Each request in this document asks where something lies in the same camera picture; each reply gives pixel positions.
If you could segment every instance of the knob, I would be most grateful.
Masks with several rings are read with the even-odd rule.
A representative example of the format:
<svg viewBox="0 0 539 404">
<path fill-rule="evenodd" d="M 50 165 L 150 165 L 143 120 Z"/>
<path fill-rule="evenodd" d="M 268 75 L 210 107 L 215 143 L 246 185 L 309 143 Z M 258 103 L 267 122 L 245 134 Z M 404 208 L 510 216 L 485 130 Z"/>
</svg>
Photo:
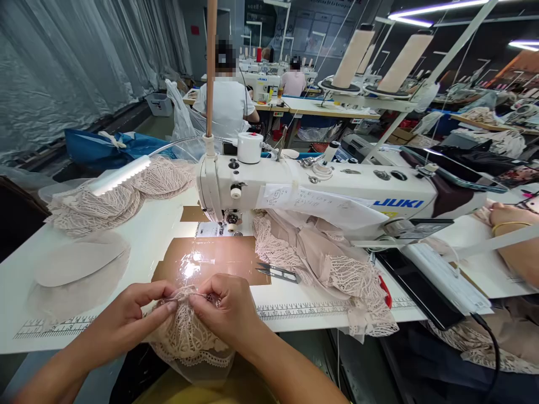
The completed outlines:
<svg viewBox="0 0 539 404">
<path fill-rule="evenodd" d="M 241 189 L 239 188 L 232 188 L 230 190 L 230 197 L 232 199 L 240 199 L 241 198 Z"/>
</svg>

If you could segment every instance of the smartphone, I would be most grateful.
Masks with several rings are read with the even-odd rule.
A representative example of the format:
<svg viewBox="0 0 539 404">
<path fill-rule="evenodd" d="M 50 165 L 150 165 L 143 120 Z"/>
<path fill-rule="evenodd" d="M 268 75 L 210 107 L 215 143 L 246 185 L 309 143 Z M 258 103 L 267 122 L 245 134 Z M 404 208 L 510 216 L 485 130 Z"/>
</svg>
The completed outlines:
<svg viewBox="0 0 539 404">
<path fill-rule="evenodd" d="M 391 248 L 375 254 L 376 259 L 380 260 L 437 329 L 447 331 L 464 320 L 464 315 L 399 249 Z"/>
<path fill-rule="evenodd" d="M 420 163 L 424 164 L 428 158 L 429 163 L 438 164 L 438 170 L 436 172 L 460 187 L 478 191 L 495 192 L 497 194 L 504 194 L 508 191 L 506 187 L 489 181 L 488 178 L 479 174 L 477 171 L 474 171 L 437 151 L 411 146 L 401 146 L 400 149 L 417 158 Z"/>
</svg>

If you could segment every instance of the white shirt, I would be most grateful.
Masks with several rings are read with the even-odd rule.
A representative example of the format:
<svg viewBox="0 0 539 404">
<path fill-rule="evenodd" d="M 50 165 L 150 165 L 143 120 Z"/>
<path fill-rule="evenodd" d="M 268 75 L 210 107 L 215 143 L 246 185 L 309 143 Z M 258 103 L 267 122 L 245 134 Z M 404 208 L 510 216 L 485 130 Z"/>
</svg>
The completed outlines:
<svg viewBox="0 0 539 404">
<path fill-rule="evenodd" d="M 207 113 L 207 85 L 198 91 L 193 108 L 200 113 Z M 216 77 L 213 83 L 213 114 L 212 120 L 227 126 L 230 130 L 239 132 L 243 128 L 243 117 L 254 112 L 254 103 L 247 88 L 233 81 L 232 77 Z"/>
<path fill-rule="evenodd" d="M 423 90 L 423 97 L 417 101 L 417 106 L 414 108 L 416 112 L 425 112 L 432 101 L 436 98 L 436 95 L 440 91 L 440 83 L 434 83 L 430 87 Z"/>
</svg>

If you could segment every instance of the cardboard box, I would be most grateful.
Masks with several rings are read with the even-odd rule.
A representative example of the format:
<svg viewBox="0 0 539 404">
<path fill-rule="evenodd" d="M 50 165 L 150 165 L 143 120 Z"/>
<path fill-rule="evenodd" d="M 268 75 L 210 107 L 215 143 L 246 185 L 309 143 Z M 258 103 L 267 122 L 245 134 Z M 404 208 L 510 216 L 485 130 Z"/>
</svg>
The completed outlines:
<svg viewBox="0 0 539 404">
<path fill-rule="evenodd" d="M 407 140 L 401 139 L 401 138 L 393 136 L 393 135 L 388 137 L 386 141 L 387 141 L 387 143 L 396 144 L 396 145 L 403 145 L 403 144 L 408 143 Z"/>
<path fill-rule="evenodd" d="M 408 142 L 415 137 L 415 134 L 412 133 L 413 130 L 414 130 L 413 128 L 397 128 L 391 134 L 391 136 L 398 137 Z"/>
</svg>

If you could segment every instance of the white curtain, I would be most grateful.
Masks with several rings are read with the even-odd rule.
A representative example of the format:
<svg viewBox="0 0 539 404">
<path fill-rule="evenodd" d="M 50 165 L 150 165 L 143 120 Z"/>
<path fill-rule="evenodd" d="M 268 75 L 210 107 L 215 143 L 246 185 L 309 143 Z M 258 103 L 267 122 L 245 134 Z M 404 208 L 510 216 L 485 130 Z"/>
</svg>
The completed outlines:
<svg viewBox="0 0 539 404">
<path fill-rule="evenodd" d="M 191 75 L 177 0 L 1 0 L 0 162 Z"/>
</svg>

